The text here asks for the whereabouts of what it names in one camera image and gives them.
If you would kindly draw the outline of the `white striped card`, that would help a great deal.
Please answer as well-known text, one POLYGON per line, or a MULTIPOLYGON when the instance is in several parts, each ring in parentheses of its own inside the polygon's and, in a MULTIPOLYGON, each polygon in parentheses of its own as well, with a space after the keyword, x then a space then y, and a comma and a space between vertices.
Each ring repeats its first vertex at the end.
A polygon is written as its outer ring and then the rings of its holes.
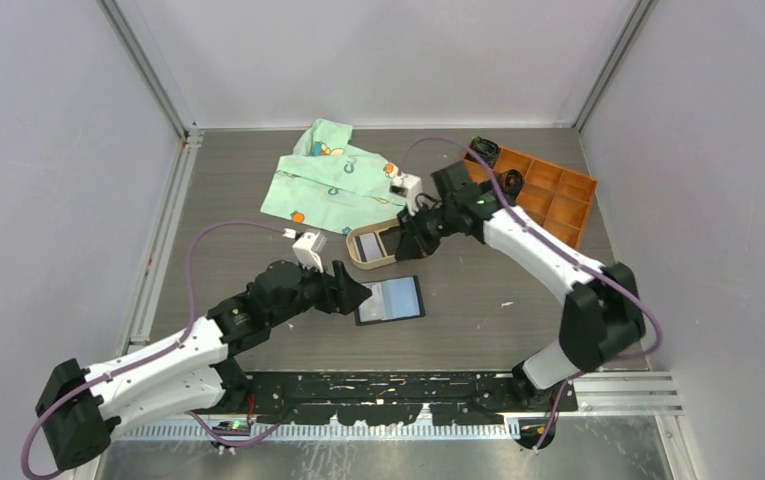
POLYGON ((380 240, 375 232, 358 235, 355 238, 355 246, 361 262, 375 262, 385 257, 380 240))

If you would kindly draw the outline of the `green cartoon print cloth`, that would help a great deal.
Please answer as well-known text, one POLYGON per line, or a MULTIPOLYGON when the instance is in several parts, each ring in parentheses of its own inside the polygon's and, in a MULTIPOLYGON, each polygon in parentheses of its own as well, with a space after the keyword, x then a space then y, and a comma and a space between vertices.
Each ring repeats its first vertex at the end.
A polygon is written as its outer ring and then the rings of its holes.
POLYGON ((406 201, 390 192, 398 167, 350 144, 353 127, 322 118, 279 158, 260 211, 337 234, 395 218, 406 201))

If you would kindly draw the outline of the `black vip card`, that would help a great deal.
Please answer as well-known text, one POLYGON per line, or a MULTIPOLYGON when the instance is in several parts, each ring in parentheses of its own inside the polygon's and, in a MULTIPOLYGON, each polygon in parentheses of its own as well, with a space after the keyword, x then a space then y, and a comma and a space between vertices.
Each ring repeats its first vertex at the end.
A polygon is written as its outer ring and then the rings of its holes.
POLYGON ((395 257, 402 238, 402 230, 397 226, 388 228, 379 233, 379 238, 386 255, 395 257))

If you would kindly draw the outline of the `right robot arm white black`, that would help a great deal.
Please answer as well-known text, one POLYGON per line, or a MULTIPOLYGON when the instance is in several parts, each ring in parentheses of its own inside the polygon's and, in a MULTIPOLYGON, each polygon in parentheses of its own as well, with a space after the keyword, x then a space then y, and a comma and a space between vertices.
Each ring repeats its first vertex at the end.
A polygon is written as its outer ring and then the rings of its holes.
POLYGON ((513 396, 525 410, 540 409, 552 388, 620 356, 646 334, 632 270, 606 266, 556 239, 502 191, 497 177, 473 181, 463 164, 433 172, 439 199, 421 204, 419 177, 398 173, 392 194, 406 202, 398 214, 398 260, 433 254, 443 238, 463 234, 497 250, 538 279, 562 307, 559 333, 517 364, 513 396))

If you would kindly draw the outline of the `black leather card holder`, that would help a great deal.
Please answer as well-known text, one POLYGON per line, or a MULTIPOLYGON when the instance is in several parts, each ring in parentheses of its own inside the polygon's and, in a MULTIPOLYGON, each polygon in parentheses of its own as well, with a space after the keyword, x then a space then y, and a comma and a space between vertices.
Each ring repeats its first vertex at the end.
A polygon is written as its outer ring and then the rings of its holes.
POLYGON ((386 324, 426 315, 419 279, 415 275, 367 282, 364 286, 371 291, 371 296, 354 314, 357 326, 386 324))

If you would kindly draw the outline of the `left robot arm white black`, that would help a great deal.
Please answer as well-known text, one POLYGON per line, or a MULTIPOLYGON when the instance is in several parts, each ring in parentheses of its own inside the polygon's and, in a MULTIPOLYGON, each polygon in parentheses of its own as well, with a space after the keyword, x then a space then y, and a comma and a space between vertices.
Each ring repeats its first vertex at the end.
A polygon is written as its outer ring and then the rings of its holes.
POLYGON ((316 309, 348 315, 372 295, 334 261, 331 272, 275 261, 245 290, 182 331, 132 354, 83 367, 56 365, 35 407, 56 470, 84 465, 122 434, 166 416, 243 409, 250 388, 235 356, 276 326, 316 309))

